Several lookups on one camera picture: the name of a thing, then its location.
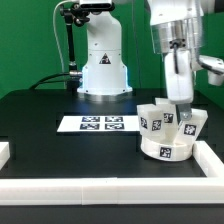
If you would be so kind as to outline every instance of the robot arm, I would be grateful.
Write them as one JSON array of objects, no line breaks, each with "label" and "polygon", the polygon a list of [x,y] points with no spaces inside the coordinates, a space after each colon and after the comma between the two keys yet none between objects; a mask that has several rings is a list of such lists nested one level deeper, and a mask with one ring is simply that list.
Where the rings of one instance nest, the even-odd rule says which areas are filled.
[{"label": "robot arm", "polygon": [[[110,14],[115,4],[112,0],[73,0],[72,3],[69,8],[61,6],[61,15],[68,33],[69,74],[78,82],[79,96],[93,101],[126,97],[132,88],[122,62],[121,24]],[[86,24],[88,59],[82,72],[77,71],[75,63],[73,24],[78,27]]]},{"label": "robot arm", "polygon": [[191,118],[193,72],[209,70],[212,84],[224,80],[223,62],[199,55],[202,45],[201,17],[224,11],[221,0],[148,0],[155,53],[164,56],[168,98],[177,104],[181,119]]}]

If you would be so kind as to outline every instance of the white border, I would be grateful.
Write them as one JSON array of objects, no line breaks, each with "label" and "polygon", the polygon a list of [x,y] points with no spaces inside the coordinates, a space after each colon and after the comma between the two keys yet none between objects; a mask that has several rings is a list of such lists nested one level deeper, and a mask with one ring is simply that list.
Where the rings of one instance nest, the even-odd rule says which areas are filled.
[{"label": "white border", "polygon": [[207,178],[2,179],[0,205],[224,203],[224,165],[205,142],[193,155]]}]

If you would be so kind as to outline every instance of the table surface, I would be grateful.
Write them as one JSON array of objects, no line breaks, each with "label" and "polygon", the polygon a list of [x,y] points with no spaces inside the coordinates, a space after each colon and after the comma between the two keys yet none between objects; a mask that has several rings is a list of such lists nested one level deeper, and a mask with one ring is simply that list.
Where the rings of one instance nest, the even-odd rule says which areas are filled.
[{"label": "table surface", "polygon": [[[0,178],[204,178],[205,176],[194,158],[184,162],[169,163],[144,155],[140,150],[141,136],[138,132],[56,132],[64,115],[136,115],[136,105],[154,103],[155,97],[164,96],[164,90],[137,89],[133,96],[125,100],[96,103],[81,100],[76,94],[64,90],[19,90],[11,92],[0,100],[0,140],[10,142],[11,153],[8,163],[0,171]],[[198,92],[195,92],[192,107],[207,110],[209,118],[199,139],[205,140],[223,160],[224,111]],[[177,217],[181,218],[179,216],[181,214],[194,214],[193,219],[197,219],[198,214],[204,214],[201,217],[204,223],[208,223],[209,217],[214,220],[215,217],[213,216],[216,214],[221,217],[220,214],[223,211],[222,205],[102,205],[88,207],[1,207],[0,214],[3,214],[4,217],[7,214],[5,211],[10,211],[15,215],[18,211],[25,214],[28,209],[34,215],[42,214],[43,220],[48,220],[49,217],[45,217],[47,212],[60,210],[62,215],[70,214],[69,216],[76,221],[80,219],[79,223],[100,223],[97,220],[101,220],[102,223],[103,221],[112,223],[108,217],[115,215],[119,220],[122,217],[120,213],[123,211],[124,214],[129,214],[125,218],[126,221],[129,220],[129,223],[136,223],[139,220],[142,220],[141,223],[146,223],[150,218],[149,216],[155,214],[154,219],[160,223],[162,220],[160,220],[160,212],[155,212],[158,207],[162,214],[167,214],[167,217],[173,221]],[[212,216],[210,214],[211,208],[216,209],[216,213],[212,213]],[[87,211],[92,214],[92,219],[85,217]],[[177,211],[179,211],[179,215],[174,218],[171,213]],[[60,219],[55,219],[56,216],[53,218],[56,221],[54,223],[60,223]],[[10,216],[7,218],[11,219],[11,223],[14,223],[13,218]]]}]

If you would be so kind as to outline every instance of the cable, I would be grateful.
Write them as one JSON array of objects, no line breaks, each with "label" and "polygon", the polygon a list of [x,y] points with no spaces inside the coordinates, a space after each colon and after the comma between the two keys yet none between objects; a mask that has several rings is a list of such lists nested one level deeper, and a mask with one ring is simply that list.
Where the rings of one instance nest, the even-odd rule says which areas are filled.
[{"label": "cable", "polygon": [[174,43],[173,44],[173,49],[174,49],[174,63],[175,63],[175,73],[178,75],[179,74],[179,68],[178,68],[178,61],[177,61],[177,50],[178,50],[178,44],[177,43]]},{"label": "cable", "polygon": [[55,40],[57,43],[57,48],[58,48],[58,53],[59,53],[59,57],[60,57],[60,61],[61,61],[61,70],[62,72],[65,72],[65,64],[64,64],[64,59],[63,59],[63,54],[62,54],[62,50],[61,50],[61,45],[59,42],[59,38],[58,38],[58,33],[57,33],[57,26],[56,26],[56,13],[58,8],[65,3],[71,3],[71,2],[79,2],[78,0],[67,0],[67,1],[62,1],[60,3],[58,3],[54,9],[54,13],[53,13],[53,28],[54,28],[54,35],[55,35]]},{"label": "cable", "polygon": [[138,82],[139,87],[142,88],[142,82],[141,82],[141,68],[140,68],[140,60],[139,60],[139,46],[138,46],[138,38],[137,38],[137,32],[136,32],[136,20],[135,20],[135,7],[134,7],[135,0],[132,0],[132,27],[134,32],[134,40],[136,45],[136,56],[137,56],[137,65],[138,65]]},{"label": "cable", "polygon": [[37,85],[36,87],[38,87],[39,85],[42,85],[42,84],[57,83],[57,82],[67,82],[67,81],[69,81],[69,80],[70,80],[70,79],[68,79],[68,80],[57,80],[57,81],[39,82],[38,85]]},{"label": "cable", "polygon": [[55,74],[55,75],[50,75],[50,76],[47,76],[41,80],[39,80],[37,83],[35,83],[34,85],[32,85],[29,90],[35,90],[37,86],[39,86],[40,84],[43,84],[43,83],[50,83],[50,82],[45,82],[49,79],[53,79],[53,78],[57,78],[57,77],[61,77],[61,76],[69,76],[69,73],[60,73],[60,74]]}]

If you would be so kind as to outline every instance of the robot logo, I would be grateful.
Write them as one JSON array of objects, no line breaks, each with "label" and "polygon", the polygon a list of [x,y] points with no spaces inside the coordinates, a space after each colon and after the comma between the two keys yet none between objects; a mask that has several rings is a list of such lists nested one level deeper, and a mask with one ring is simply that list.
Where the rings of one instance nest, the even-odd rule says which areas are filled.
[{"label": "robot logo", "polygon": [[196,130],[197,130],[197,126],[186,124],[184,129],[184,134],[195,136]]},{"label": "robot logo", "polygon": [[169,159],[171,157],[171,151],[172,151],[171,148],[161,147],[161,149],[160,149],[160,157]]},{"label": "robot logo", "polygon": [[100,64],[103,64],[103,65],[111,64],[110,59],[108,58],[107,54],[104,54],[103,58],[100,61]]}]

